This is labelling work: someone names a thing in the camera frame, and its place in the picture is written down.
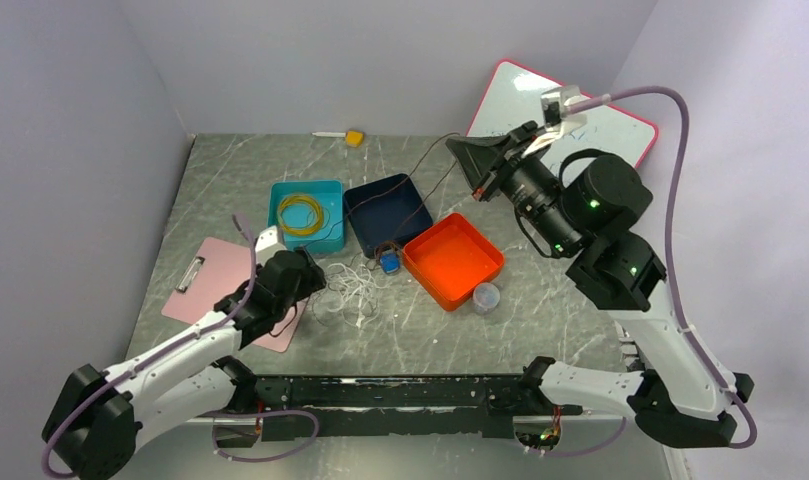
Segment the yellow block eraser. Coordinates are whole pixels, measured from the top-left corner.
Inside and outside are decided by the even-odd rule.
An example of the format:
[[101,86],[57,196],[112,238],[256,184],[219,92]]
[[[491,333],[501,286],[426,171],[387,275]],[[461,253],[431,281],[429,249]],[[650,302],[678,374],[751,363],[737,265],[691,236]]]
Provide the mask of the yellow block eraser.
[[348,130],[345,132],[343,140],[349,148],[358,148],[365,140],[365,134],[358,130]]

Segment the pink framed whiteboard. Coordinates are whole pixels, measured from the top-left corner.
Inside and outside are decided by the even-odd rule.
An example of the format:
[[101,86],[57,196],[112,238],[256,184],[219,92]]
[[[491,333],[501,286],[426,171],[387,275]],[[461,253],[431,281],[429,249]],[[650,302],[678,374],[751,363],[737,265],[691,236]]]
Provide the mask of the pink framed whiteboard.
[[[504,59],[494,68],[467,130],[469,136],[498,136],[528,120],[541,120],[540,96],[560,84],[515,61]],[[586,123],[558,140],[541,160],[553,172],[569,154],[594,148],[620,156],[638,166],[657,140],[653,123],[618,107],[598,107],[585,113]]]

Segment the clear plastic cup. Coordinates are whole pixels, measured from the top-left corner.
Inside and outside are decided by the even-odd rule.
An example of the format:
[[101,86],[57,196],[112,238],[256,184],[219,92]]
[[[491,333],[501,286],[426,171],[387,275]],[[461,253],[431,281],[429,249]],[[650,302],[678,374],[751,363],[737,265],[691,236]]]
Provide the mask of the clear plastic cup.
[[471,301],[477,314],[487,315],[497,308],[500,302],[500,291],[493,283],[480,283],[473,290]]

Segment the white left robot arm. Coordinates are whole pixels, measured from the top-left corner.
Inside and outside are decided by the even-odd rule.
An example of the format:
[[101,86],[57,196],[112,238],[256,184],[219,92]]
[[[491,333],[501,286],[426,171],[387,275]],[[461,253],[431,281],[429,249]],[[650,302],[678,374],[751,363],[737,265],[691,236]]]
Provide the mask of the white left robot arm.
[[324,289],[323,269],[303,248],[254,260],[251,276],[198,321],[145,353],[65,380],[41,431],[43,473],[109,479],[144,445],[199,416],[275,415],[256,375],[236,354],[270,334],[300,302]]

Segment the navy blue plastic tray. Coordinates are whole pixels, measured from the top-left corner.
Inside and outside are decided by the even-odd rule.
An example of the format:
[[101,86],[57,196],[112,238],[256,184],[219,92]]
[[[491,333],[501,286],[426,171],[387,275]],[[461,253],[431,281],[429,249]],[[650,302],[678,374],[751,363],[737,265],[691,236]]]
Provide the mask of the navy blue plastic tray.
[[420,192],[404,173],[350,188],[343,203],[366,258],[388,242],[404,246],[434,225]]

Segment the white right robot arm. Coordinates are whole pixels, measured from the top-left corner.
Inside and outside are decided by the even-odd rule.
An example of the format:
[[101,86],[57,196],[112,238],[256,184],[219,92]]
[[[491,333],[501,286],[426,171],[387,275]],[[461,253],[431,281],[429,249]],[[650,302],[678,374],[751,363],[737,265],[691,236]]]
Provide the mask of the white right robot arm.
[[[638,172],[620,156],[595,148],[569,154],[552,172],[542,128],[527,122],[504,136],[454,136],[446,147],[473,198],[504,195],[522,234],[547,259],[569,261],[567,277],[635,342],[651,366],[615,373],[537,357],[520,380],[530,413],[578,406],[635,423],[651,439],[678,449],[734,446],[730,414],[754,388],[746,374],[724,370],[677,317],[674,276],[632,230],[652,201]],[[584,161],[571,181],[563,171]]]

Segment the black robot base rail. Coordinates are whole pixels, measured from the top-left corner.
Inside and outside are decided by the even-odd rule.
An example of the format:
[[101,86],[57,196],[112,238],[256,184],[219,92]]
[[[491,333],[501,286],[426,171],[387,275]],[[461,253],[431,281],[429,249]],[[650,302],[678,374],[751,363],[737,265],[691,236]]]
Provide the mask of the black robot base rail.
[[243,422],[218,423],[216,444],[250,448],[264,441],[321,437],[478,434],[514,439],[531,417],[544,425],[556,413],[578,416],[577,405],[555,406],[520,373],[328,376],[253,374],[241,362],[219,360],[236,390],[225,409]]

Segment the pink clipboard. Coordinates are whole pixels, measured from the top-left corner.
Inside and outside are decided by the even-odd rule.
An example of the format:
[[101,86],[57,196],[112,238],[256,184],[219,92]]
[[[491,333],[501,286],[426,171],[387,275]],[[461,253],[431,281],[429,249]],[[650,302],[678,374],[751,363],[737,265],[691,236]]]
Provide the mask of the pink clipboard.
[[[210,311],[217,301],[235,291],[244,280],[248,279],[247,247],[208,237],[196,252],[195,259],[198,258],[201,258],[203,263],[194,279],[184,292],[173,291],[170,294],[161,310],[163,316],[186,324],[194,324]],[[298,303],[274,327],[271,334],[256,339],[254,344],[273,352],[284,353],[292,342],[306,306],[306,300]]]

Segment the orange plastic tray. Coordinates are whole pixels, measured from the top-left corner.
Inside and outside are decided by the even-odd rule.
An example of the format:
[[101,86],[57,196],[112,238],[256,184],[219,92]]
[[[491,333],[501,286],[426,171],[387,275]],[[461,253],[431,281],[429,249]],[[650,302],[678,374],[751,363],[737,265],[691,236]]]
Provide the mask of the orange plastic tray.
[[501,273],[505,257],[465,216],[452,213],[405,245],[403,263],[443,310],[453,312]]

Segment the teal plastic tray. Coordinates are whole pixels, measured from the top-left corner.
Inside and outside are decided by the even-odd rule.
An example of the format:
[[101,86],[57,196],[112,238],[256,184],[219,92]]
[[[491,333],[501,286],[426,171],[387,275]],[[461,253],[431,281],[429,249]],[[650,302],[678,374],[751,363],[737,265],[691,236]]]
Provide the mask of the teal plastic tray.
[[287,249],[332,254],[345,246],[344,188],[338,180],[282,181],[270,189],[268,225]]

